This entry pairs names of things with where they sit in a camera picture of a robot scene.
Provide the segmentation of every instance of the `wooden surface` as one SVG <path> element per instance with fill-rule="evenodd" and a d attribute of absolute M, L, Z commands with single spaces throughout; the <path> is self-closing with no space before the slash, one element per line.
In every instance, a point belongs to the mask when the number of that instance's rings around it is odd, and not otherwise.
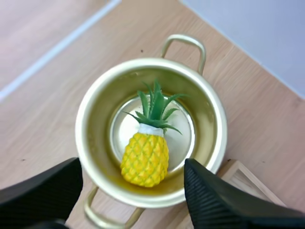
<path fill-rule="evenodd" d="M 1 12 L 10 2 L 1 1 Z M 11 13 L 1 14 L 1 87 L 103 4 L 31 0 L 30 8 L 21 0 L 13 2 Z M 18 25 L 11 26 L 14 20 Z M 47 32 L 52 26 L 46 21 L 58 30 Z M 32 28 L 43 28 L 43 38 L 36 40 Z M 225 157 L 240 160 L 287 206 L 305 211 L 305 102 L 175 0 L 123 1 L 1 103 L 0 188 L 77 156 L 74 123 L 86 90 L 112 66 L 159 56 L 163 41 L 173 33 L 195 36 L 206 46 L 203 76 L 219 94 L 228 119 Z M 196 68 L 199 53 L 174 43 L 166 57 Z M 82 210 L 91 187 L 86 175 L 84 179 L 68 221 L 73 229 L 93 228 Z M 122 221 L 134 209 L 101 192 L 93 205 Z M 146 210 L 134 228 L 174 229 L 186 214 L 185 203 Z"/>
<path fill-rule="evenodd" d="M 222 180 L 260 199 L 286 207 L 286 205 L 238 160 L 229 160 L 217 172 Z M 190 215 L 187 215 L 177 229 L 193 229 Z"/>

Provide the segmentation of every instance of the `pineapple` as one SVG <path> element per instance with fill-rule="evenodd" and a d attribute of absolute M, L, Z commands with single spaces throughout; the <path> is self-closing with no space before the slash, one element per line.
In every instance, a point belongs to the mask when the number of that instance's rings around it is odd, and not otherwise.
<path fill-rule="evenodd" d="M 132 184 L 153 187 L 167 175 L 169 154 L 164 138 L 166 129 L 170 128 L 180 133 L 167 124 L 168 117 L 178 109 L 172 108 L 165 113 L 164 111 L 171 101 L 184 95 L 175 94 L 165 99 L 157 80 L 154 83 L 154 91 L 150 86 L 146 86 L 150 100 L 143 92 L 138 91 L 143 113 L 136 112 L 137 116 L 127 113 L 139 122 L 140 128 L 125 148 L 121 172 L 124 179 Z"/>

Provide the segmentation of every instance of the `pineapple body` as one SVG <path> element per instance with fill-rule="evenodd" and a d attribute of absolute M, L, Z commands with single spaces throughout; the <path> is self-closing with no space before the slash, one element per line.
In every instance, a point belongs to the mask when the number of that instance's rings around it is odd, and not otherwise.
<path fill-rule="evenodd" d="M 167 175 L 168 160 L 164 137 L 135 133 L 125 148 L 121 163 L 122 176 L 132 184 L 153 187 Z"/>

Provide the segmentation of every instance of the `metal pot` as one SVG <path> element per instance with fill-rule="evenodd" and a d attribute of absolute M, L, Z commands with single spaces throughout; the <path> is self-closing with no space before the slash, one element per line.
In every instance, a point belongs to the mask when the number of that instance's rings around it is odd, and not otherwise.
<path fill-rule="evenodd" d="M 196 46 L 200 51 L 197 72 L 164 59 L 173 41 Z M 224 156 L 227 122 L 224 108 L 210 84 L 202 77 L 205 48 L 198 40 L 181 34 L 170 36 L 161 58 L 141 58 L 121 63 L 98 78 L 81 102 L 75 127 L 76 145 L 83 168 L 96 184 L 85 201 L 85 214 L 96 226 L 108 229 L 130 228 L 145 208 L 163 208 L 185 201 L 183 165 L 195 158 L 216 173 Z M 184 93 L 189 97 L 173 102 L 180 111 L 169 123 L 183 135 L 168 130 L 170 161 L 164 181 L 152 188 L 134 186 L 120 174 L 120 162 L 129 138 L 137 132 L 138 123 L 123 111 L 141 110 L 137 90 L 146 90 L 143 82 L 157 78 L 164 94 Z M 92 208 L 100 188 L 109 196 L 137 209 L 126 223 L 98 215 Z"/>

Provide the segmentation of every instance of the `pot rim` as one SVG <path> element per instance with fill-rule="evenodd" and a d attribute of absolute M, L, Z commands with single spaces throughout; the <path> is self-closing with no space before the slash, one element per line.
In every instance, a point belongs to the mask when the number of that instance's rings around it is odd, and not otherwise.
<path fill-rule="evenodd" d="M 115 185 L 113 185 L 110 181 L 108 181 L 106 178 L 102 176 L 95 176 L 95 174 L 99 173 L 98 168 L 92 166 L 91 158 L 87 156 L 87 151 L 89 149 L 87 149 L 86 145 L 84 144 L 87 138 L 87 122 L 85 120 L 88 120 L 92 105 L 94 104 L 95 99 L 99 95 L 99 92 L 107 86 L 107 84 L 112 80 L 112 77 L 114 75 L 121 75 L 132 69 L 140 69 L 143 67 L 164 68 L 187 76 L 187 78 L 193 83 L 195 83 L 198 87 L 200 87 L 205 92 L 206 96 L 210 99 L 216 117 L 217 137 L 214 152 L 206 168 L 214 174 L 217 172 L 224 157 L 227 143 L 227 120 L 223 105 L 211 85 L 198 72 L 192 70 L 191 68 L 183 64 L 163 58 L 140 58 L 123 62 L 106 71 L 91 85 L 81 102 L 76 117 L 76 146 L 82 166 L 89 174 L 91 180 L 107 195 L 125 204 L 141 208 L 170 207 L 185 201 L 184 188 L 171 194 L 156 196 L 156 199 L 158 201 L 152 196 L 143 195 L 140 197 L 139 195 L 133 195 L 131 193 L 122 191 Z"/>

